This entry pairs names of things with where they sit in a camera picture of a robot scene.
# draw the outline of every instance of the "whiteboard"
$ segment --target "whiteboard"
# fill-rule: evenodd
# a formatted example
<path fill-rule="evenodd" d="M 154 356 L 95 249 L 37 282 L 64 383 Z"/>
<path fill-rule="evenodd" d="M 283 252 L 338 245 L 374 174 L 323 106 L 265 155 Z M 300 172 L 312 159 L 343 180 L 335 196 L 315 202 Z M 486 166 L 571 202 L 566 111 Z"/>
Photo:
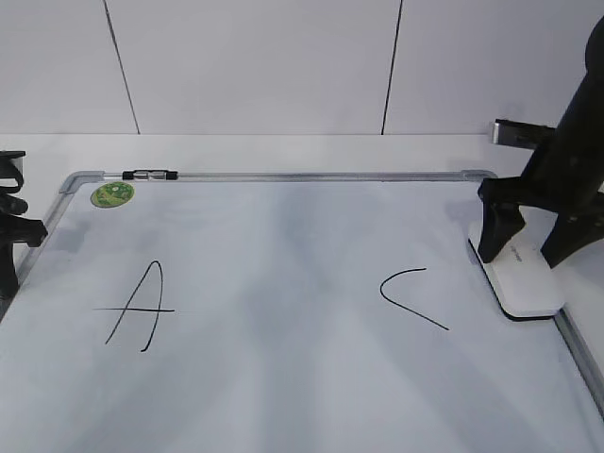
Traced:
<path fill-rule="evenodd" d="M 476 182 L 99 185 L 0 323 L 0 451 L 604 451 L 554 323 L 468 248 Z"/>

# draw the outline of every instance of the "green sticker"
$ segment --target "green sticker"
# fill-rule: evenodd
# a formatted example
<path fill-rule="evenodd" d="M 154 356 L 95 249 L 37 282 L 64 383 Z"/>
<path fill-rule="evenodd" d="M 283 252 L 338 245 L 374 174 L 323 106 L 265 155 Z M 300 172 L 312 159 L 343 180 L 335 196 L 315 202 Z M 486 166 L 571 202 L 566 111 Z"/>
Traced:
<path fill-rule="evenodd" d="M 125 182 L 110 182 L 92 193 L 91 201 L 98 208 L 115 208 L 130 201 L 134 187 Z"/>

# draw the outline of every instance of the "whiteboard frame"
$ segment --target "whiteboard frame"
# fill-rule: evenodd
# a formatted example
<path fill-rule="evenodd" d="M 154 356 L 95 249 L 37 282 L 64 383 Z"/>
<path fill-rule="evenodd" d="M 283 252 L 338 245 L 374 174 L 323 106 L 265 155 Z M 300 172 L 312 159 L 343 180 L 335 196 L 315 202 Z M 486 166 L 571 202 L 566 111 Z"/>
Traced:
<path fill-rule="evenodd" d="M 106 172 L 75 172 L 69 175 L 59 189 L 59 193 L 44 218 L 48 229 L 48 236 L 52 235 L 63 213 L 72 201 L 75 193 L 86 183 L 123 180 L 122 173 Z M 178 173 L 176 182 L 313 182 L 313 181 L 476 181 L 480 182 L 485 177 L 496 177 L 487 170 L 463 170 L 460 172 L 434 172 L 434 173 Z M 165 179 L 135 179 L 132 182 L 144 184 L 170 183 Z M 46 241 L 41 247 L 29 248 L 16 264 L 17 278 L 20 285 L 26 280 L 38 256 L 44 249 Z M 10 301 L 0 305 L 0 322 L 10 306 Z M 604 421 L 604 377 L 602 370 L 597 366 L 596 360 L 589 351 L 587 343 L 573 321 L 571 313 L 562 309 L 554 316 L 554 323 L 561 333 L 575 364 L 577 365 L 587 388 L 594 399 L 597 409 Z"/>

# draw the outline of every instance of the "white tabletop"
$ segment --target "white tabletop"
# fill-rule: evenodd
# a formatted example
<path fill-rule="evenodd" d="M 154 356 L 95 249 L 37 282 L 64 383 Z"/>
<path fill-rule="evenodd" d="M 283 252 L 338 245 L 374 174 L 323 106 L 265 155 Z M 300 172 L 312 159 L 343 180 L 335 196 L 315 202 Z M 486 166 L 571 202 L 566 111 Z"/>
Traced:
<path fill-rule="evenodd" d="M 530 156 L 525 149 L 492 145 L 481 135 L 0 135 L 0 149 L 27 152 L 20 195 L 29 203 L 27 215 L 31 218 L 43 217 L 65 177 L 82 170 L 324 173 L 486 169 L 499 176 L 517 176 Z M 590 254 L 587 249 L 585 259 L 591 260 L 593 250 Z M 604 287 L 594 277 L 598 272 L 595 269 L 589 276 L 564 269 L 560 277 L 567 308 L 604 369 Z"/>

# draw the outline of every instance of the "black marker writing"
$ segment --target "black marker writing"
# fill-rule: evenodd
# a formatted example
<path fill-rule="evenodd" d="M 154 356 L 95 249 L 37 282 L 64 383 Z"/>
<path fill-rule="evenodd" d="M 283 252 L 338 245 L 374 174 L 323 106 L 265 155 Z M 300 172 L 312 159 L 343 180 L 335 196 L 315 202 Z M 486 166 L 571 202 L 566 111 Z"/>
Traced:
<path fill-rule="evenodd" d="M 409 311 L 417 316 L 419 316 L 422 319 L 425 319 L 426 321 L 431 322 L 433 325 L 438 326 L 440 328 L 443 328 L 444 330 L 449 330 L 449 327 L 443 326 L 440 323 L 437 323 L 436 321 L 434 321 L 433 319 L 428 318 L 427 316 L 425 316 L 424 314 L 417 312 L 415 310 L 410 309 L 409 307 L 405 307 L 402 304 L 399 304 L 398 302 L 394 302 L 390 297 L 388 297 L 386 294 L 384 294 L 384 285 L 386 283 L 388 283 L 390 280 L 392 280 L 393 278 L 396 278 L 398 276 L 402 276 L 403 274 L 408 274 L 411 272 L 421 272 L 421 271 L 425 271 L 426 268 L 425 267 L 421 267 L 418 269 L 407 269 L 406 271 L 401 271 L 401 272 L 397 272 L 396 274 L 394 274 L 393 276 L 389 276 L 388 278 L 386 278 L 384 281 L 382 281 L 381 285 L 379 285 L 379 293 L 381 294 L 381 296 L 386 299 L 388 302 L 390 302 L 391 304 L 396 305 L 397 307 L 400 307 L 403 310 Z"/>
<path fill-rule="evenodd" d="M 154 309 L 131 309 L 130 308 L 130 302 L 132 302 L 132 299 L 134 298 L 134 296 L 136 295 L 136 293 L 138 292 L 138 290 L 141 288 L 141 285 L 143 284 L 144 280 L 146 279 L 147 275 L 149 274 L 149 271 L 151 270 L 151 268 L 153 267 L 153 265 L 157 265 L 158 269 L 159 269 L 159 302 L 158 302 L 158 307 L 156 310 Z M 109 341 L 111 340 L 111 338 L 113 338 L 113 335 L 115 334 L 117 327 L 120 326 L 120 323 L 122 322 L 122 319 L 124 319 L 124 315 L 126 314 L 127 311 L 151 311 L 155 313 L 155 322 L 153 323 L 153 328 L 151 329 L 151 334 L 149 335 L 149 339 L 147 340 L 147 344 L 145 345 L 145 347 L 143 349 L 141 349 L 141 352 L 146 352 L 147 349 L 149 349 L 149 345 L 151 345 L 151 341 L 153 340 L 153 335 L 155 334 L 155 329 L 158 326 L 158 321 L 159 321 L 159 314 L 160 313 L 169 313 L 169 312 L 174 312 L 174 310 L 162 310 L 161 309 L 161 299 L 163 297 L 163 270 L 161 269 L 161 263 L 157 260 L 153 260 L 151 261 L 151 263 L 147 266 L 146 271 L 144 271 L 143 277 L 141 278 L 141 280 L 139 280 L 139 283 L 136 285 L 136 288 L 134 289 L 134 291 L 132 292 L 132 294 L 130 295 L 130 298 L 128 299 L 128 301 L 126 302 L 126 305 L 122 308 L 122 309 L 98 309 L 98 310 L 120 310 L 120 317 L 117 319 L 117 322 L 115 323 L 115 326 L 113 327 L 113 330 L 111 331 L 111 333 L 109 334 L 107 340 L 105 341 L 105 344 L 109 343 Z"/>

